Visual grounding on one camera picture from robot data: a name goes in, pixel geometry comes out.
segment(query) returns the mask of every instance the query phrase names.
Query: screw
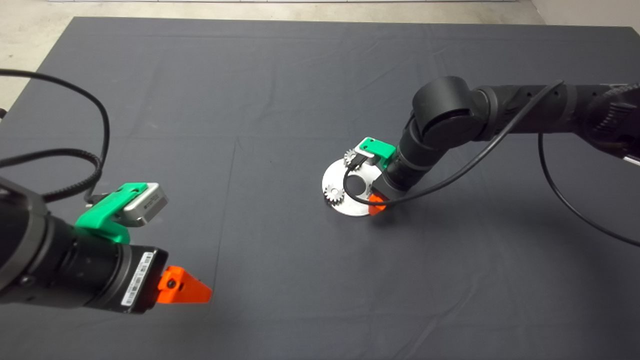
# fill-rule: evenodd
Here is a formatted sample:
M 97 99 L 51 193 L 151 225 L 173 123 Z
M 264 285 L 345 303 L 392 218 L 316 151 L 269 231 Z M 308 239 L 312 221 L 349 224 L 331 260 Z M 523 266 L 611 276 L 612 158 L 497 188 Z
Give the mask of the screw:
M 34 282 L 36 282 L 36 278 L 31 276 L 31 275 L 25 275 L 25 276 L 20 278 L 20 285 L 21 286 L 29 286 L 29 285 L 33 284 Z

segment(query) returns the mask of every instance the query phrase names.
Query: hole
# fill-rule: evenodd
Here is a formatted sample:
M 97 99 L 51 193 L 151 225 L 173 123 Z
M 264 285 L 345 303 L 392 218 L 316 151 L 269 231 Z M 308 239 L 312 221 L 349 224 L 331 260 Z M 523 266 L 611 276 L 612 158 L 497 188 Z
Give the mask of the hole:
M 361 195 L 366 191 L 367 184 L 365 184 L 364 180 L 360 176 L 349 175 L 349 177 L 347 177 L 347 188 L 349 188 L 351 193 Z

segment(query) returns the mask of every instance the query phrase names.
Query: concrete floor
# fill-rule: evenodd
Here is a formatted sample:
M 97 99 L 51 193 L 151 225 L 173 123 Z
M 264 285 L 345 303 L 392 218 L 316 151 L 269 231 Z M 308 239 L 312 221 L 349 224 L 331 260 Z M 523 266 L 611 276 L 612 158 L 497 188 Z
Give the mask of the concrete floor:
M 505 3 L 50 3 L 0 0 L 0 67 L 36 70 L 74 16 L 544 24 L 530 0 Z M 9 109 L 26 80 L 3 78 Z

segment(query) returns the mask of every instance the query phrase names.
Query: gear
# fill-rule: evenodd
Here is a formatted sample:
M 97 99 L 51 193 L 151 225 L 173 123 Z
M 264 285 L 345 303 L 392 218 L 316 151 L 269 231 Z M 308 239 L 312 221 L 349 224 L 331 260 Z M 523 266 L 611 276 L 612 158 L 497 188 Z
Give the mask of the gear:
M 353 160 L 353 158 L 356 157 L 356 151 L 354 149 L 349 149 L 347 150 L 347 152 L 344 153 L 344 156 L 342 157 L 344 159 L 344 166 L 348 166 L 349 163 L 351 163 L 351 160 Z
M 344 189 L 337 188 L 333 184 L 329 184 L 324 188 L 324 198 L 329 205 L 338 205 L 344 200 Z

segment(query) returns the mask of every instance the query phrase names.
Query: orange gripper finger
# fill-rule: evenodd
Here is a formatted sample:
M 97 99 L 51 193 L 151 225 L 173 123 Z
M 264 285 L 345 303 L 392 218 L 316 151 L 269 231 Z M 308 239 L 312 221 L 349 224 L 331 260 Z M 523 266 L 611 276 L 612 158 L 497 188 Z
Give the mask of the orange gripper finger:
M 380 196 L 373 193 L 371 194 L 371 196 L 369 196 L 369 201 L 381 202 L 381 201 L 384 201 L 384 199 L 382 199 Z M 387 205 L 369 205 L 369 215 L 376 215 L 380 211 L 383 211 L 386 208 L 387 208 Z
M 169 266 L 158 284 L 160 295 L 156 302 L 161 304 L 206 303 L 213 291 L 179 266 Z

